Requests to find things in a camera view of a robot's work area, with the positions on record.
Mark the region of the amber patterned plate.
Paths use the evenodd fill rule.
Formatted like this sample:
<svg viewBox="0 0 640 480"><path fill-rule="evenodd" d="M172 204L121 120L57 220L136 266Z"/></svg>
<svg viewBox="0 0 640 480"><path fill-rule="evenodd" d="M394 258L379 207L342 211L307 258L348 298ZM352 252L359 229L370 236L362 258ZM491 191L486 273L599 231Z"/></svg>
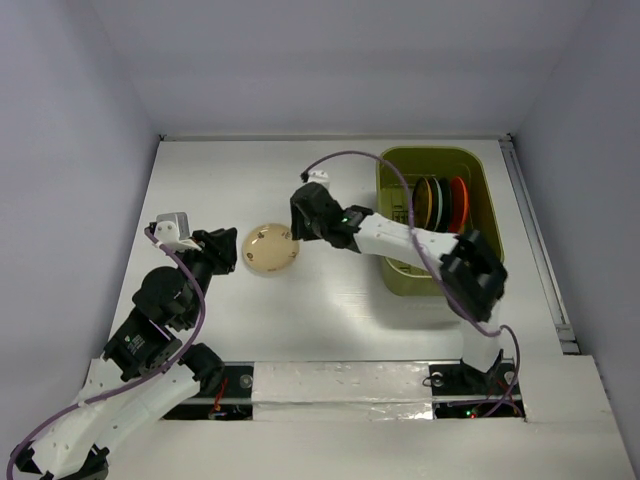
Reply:
<svg viewBox="0 0 640 480"><path fill-rule="evenodd" d="M432 177L421 177L414 185L412 207L415 226L429 229L435 219L436 197Z"/></svg>

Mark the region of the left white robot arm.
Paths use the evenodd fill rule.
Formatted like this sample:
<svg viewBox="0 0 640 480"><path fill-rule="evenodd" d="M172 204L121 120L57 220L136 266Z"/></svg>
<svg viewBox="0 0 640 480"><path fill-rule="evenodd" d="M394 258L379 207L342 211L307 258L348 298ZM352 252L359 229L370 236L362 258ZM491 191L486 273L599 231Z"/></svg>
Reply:
<svg viewBox="0 0 640 480"><path fill-rule="evenodd" d="M73 403L14 448L7 478L21 472L41 479L104 479L109 455L131 432L196 394L219 390L225 364L196 338L212 278L235 270L237 231L185 233L157 221L144 233L174 264L145 275L132 310L90 362Z"/></svg>

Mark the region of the beige plate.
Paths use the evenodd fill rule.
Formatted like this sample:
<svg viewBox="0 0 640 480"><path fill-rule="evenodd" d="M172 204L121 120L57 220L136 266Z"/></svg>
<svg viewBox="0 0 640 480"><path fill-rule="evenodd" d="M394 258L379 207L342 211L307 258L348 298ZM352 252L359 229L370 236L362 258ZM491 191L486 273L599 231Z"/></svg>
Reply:
<svg viewBox="0 0 640 480"><path fill-rule="evenodd" d="M255 274L272 276L290 267L300 252L300 242L290 228L267 223L254 228L242 242L245 265Z"/></svg>

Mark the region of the orange plate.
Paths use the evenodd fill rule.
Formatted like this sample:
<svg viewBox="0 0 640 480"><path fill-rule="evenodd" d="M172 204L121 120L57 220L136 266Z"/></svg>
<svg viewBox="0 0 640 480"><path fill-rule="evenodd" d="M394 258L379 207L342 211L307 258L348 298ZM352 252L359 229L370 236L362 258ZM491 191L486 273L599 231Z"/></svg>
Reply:
<svg viewBox="0 0 640 480"><path fill-rule="evenodd" d="M469 217L470 201L469 190L466 182L460 176L450 180L452 213L449 225L451 233L460 233L464 230Z"/></svg>

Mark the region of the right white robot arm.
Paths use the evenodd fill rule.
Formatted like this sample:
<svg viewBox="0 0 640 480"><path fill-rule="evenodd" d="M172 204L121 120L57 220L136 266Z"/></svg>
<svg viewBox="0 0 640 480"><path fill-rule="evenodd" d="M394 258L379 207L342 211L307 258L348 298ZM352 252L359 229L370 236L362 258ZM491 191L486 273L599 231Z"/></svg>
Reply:
<svg viewBox="0 0 640 480"><path fill-rule="evenodd" d="M436 233L362 206L344 209L317 182L296 190L290 209L296 240L324 240L336 249L390 258L428 271L451 310L462 318L462 384L482 392L496 381L502 361L501 331L492 323L492 313L504 295L508 274L480 232Z"/></svg>

